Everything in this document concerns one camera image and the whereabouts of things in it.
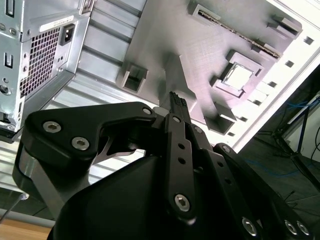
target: cable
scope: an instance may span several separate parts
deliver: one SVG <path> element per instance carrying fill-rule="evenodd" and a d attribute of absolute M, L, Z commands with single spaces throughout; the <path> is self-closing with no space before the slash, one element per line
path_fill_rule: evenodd
<path fill-rule="evenodd" d="M 285 178 L 285 177 L 289 177 L 289 176 L 293 176 L 293 175 L 296 175 L 298 173 L 300 173 L 299 170 L 296 170 L 296 171 L 293 171 L 293 172 L 289 172 L 289 173 L 286 173 L 286 174 L 279 174 L 279 173 L 274 173 L 272 172 L 271 170 L 267 169 L 265 166 L 263 166 L 262 164 L 260 164 L 259 162 L 256 162 L 256 161 L 252 161 L 252 160 L 249 160 L 249 159 L 245 159 L 245 161 L 249 164 L 253 164 L 253 165 L 256 165 L 256 166 L 259 166 L 261 169 L 263 169 L 266 173 L 268 173 L 269 175 L 273 176 L 273 177 L 277 177 L 277 178 Z"/>
<path fill-rule="evenodd" d="M 17 200 L 15 200 L 15 202 L 12 204 L 12 206 L 5 211 L 5 213 L 3 214 L 3 216 L 0 218 L 0 224 L 5 220 L 6 216 L 12 211 L 12 209 L 22 200 L 27 200 L 29 198 L 29 194 L 27 193 L 22 193 L 20 194 L 20 196 L 17 198 Z"/>
<path fill-rule="evenodd" d="M 292 192 L 290 192 L 289 195 L 284 199 L 284 201 L 286 201 L 288 198 L 290 198 L 290 196 L 291 196 L 292 194 L 294 194 L 295 192 L 296 192 L 295 190 L 293 190 Z"/>
<path fill-rule="evenodd" d="M 32 214 L 32 216 L 37 215 L 38 213 L 40 213 L 42 210 L 45 210 L 47 208 L 47 206 L 41 208 L 39 211 L 37 211 L 36 213 Z"/>
<path fill-rule="evenodd" d="M 314 144 L 315 144 L 316 149 L 318 149 L 318 151 L 320 151 L 320 148 L 318 148 L 318 143 L 317 143 L 319 131 L 320 131 L 320 126 L 319 126 L 318 130 L 316 131 L 316 135 L 315 135 L 315 139 L 314 139 Z"/>
<path fill-rule="evenodd" d="M 316 195 L 312 195 L 312 196 L 307 196 L 307 197 L 300 198 L 300 199 L 297 199 L 297 200 L 287 201 L 286 203 L 287 203 L 287 204 L 291 204 L 291 203 L 299 202 L 299 201 L 302 201 L 302 200 L 305 200 L 305 199 L 310 199 L 310 198 L 314 198 L 314 197 L 318 197 L 318 196 L 320 196 L 320 194 L 316 194 Z"/>
<path fill-rule="evenodd" d="M 292 104 L 292 103 L 287 103 L 289 106 L 295 107 L 295 108 L 305 108 L 305 107 L 313 107 L 319 102 L 319 99 L 316 99 L 313 103 L 307 104 L 307 105 L 302 105 L 302 103 L 298 104 Z"/>
<path fill-rule="evenodd" d="M 317 166 L 314 164 L 314 155 L 315 155 L 316 150 L 318 149 L 319 146 L 320 146 L 320 142 L 315 146 L 310 159 L 311 159 L 312 166 L 314 166 L 316 169 L 318 169 L 320 171 L 320 168 L 317 168 Z"/>

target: rectangular cutout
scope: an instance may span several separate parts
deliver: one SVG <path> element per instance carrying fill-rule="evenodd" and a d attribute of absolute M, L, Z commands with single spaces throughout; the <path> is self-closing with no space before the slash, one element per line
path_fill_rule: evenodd
<path fill-rule="evenodd" d="M 255 76 L 258 77 L 259 74 L 261 73 L 262 69 L 259 69 L 256 73 L 255 73 Z"/>
<path fill-rule="evenodd" d="M 243 117 L 243 116 L 242 116 L 242 117 L 240 117 L 240 118 L 239 118 L 239 120 L 241 120 L 242 122 L 246 122 L 246 121 L 248 121 L 248 119 L 247 119 L 247 118 L 245 118 L 245 117 Z"/>
<path fill-rule="evenodd" d="M 262 102 L 258 101 L 258 100 L 254 100 L 253 103 L 257 106 L 260 106 L 262 104 Z"/>
<path fill-rule="evenodd" d="M 311 45 L 315 40 L 313 40 L 311 37 L 306 37 L 304 40 L 303 40 L 306 44 L 308 45 Z"/>
<path fill-rule="evenodd" d="M 268 85 L 272 88 L 275 88 L 277 86 L 277 84 L 273 81 L 269 82 Z"/>
<path fill-rule="evenodd" d="M 10 68 L 12 69 L 14 67 L 14 56 L 13 55 L 10 55 L 8 57 L 8 53 L 4 53 L 4 66 L 7 67 L 7 68 Z"/>
<path fill-rule="evenodd" d="M 5 15 L 15 17 L 16 0 L 5 0 Z"/>
<path fill-rule="evenodd" d="M 285 65 L 288 66 L 289 68 L 292 68 L 292 66 L 295 64 L 292 61 L 287 61 Z"/>
<path fill-rule="evenodd" d="M 140 83 L 141 83 L 141 79 L 129 75 L 124 84 L 124 87 L 126 89 L 130 89 L 134 92 L 137 92 L 139 89 Z"/>

